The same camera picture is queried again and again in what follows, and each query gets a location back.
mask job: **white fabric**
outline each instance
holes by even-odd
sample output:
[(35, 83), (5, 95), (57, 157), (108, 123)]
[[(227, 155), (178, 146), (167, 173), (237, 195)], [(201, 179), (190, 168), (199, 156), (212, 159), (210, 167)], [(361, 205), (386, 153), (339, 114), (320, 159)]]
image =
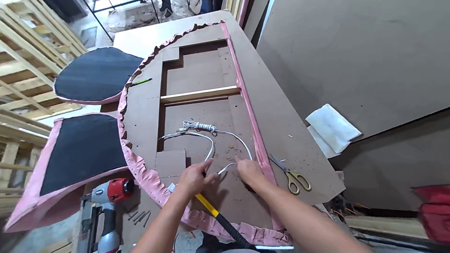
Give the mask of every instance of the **white fabric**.
[(317, 145), (319, 145), (320, 150), (324, 153), (326, 158), (335, 157), (337, 155), (340, 155), (340, 153), (334, 152), (330, 146), (325, 142), (325, 140), (320, 136), (320, 134), (312, 127), (307, 127), (309, 132), (311, 133), (314, 140), (317, 142)]
[(350, 144), (351, 139), (362, 134), (329, 104), (313, 111), (306, 121), (337, 154)]

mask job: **plywood sheet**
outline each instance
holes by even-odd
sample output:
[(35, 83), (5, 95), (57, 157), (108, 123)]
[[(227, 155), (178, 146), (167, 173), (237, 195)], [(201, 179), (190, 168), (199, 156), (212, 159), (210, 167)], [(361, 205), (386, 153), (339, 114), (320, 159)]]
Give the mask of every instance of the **plywood sheet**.
[(450, 106), (449, 8), (438, 0), (275, 1), (257, 51), (302, 119), (329, 103), (360, 140)]
[(369, 208), (417, 211), (422, 201), (411, 187), (450, 181), (450, 110), (350, 144), (330, 159), (344, 171), (351, 202)]

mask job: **orange wire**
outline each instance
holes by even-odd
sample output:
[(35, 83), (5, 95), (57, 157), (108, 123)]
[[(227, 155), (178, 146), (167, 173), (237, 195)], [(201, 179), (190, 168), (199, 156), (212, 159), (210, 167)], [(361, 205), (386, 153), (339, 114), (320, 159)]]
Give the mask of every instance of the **orange wire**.
[(366, 206), (361, 205), (360, 203), (355, 203), (355, 205), (358, 205), (358, 206), (360, 206), (360, 207), (362, 207), (362, 208), (370, 209), (370, 208), (368, 208), (368, 207), (366, 207)]
[(333, 212), (337, 213), (338, 215), (340, 215), (342, 218), (345, 219), (345, 217), (344, 217), (340, 212), (337, 212), (337, 211), (332, 210), (331, 213), (333, 213)]
[(351, 213), (353, 213), (355, 215), (358, 215), (355, 211), (352, 211), (351, 209), (345, 208), (345, 210), (347, 210), (347, 211), (349, 211), (349, 212), (351, 212)]

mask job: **wooden pallet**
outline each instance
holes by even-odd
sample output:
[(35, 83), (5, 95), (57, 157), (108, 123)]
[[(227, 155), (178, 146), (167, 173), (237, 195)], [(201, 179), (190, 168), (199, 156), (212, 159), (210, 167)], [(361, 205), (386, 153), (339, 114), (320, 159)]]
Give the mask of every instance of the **wooden pallet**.
[(0, 109), (0, 217), (20, 199), (50, 131), (48, 125)]
[(42, 0), (0, 0), (0, 108), (31, 119), (81, 108), (53, 92), (56, 75), (87, 49)]

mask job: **black fabric panel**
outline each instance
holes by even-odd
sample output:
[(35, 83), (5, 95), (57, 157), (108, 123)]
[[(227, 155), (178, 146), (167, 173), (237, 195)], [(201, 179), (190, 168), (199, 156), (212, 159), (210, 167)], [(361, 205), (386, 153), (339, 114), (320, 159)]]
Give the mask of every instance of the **black fabric panel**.
[(89, 114), (64, 119), (40, 195), (126, 166), (116, 118)]
[(142, 58), (117, 48), (104, 47), (75, 58), (56, 77), (58, 96), (80, 101), (101, 101), (121, 92)]

